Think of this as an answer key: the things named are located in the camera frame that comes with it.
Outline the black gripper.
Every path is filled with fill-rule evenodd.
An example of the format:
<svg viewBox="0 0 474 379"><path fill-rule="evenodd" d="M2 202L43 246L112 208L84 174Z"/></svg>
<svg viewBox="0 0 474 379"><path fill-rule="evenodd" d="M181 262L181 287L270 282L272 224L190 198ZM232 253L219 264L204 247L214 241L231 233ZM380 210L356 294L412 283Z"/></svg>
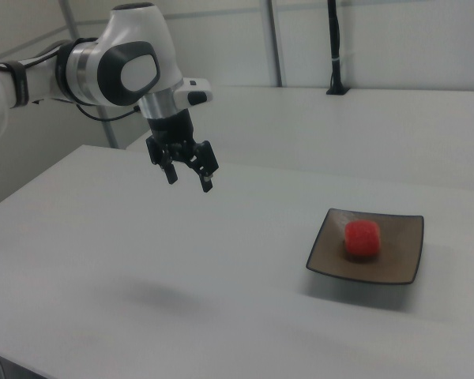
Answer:
<svg viewBox="0 0 474 379"><path fill-rule="evenodd" d="M198 175L203 192L208 193L219 164L209 141L195 143L190 112L185 109L167 118L149 118L148 124L152 132L146 139L149 158L165 173L168 183L178 180L171 154L187 157L186 165Z"/></svg>

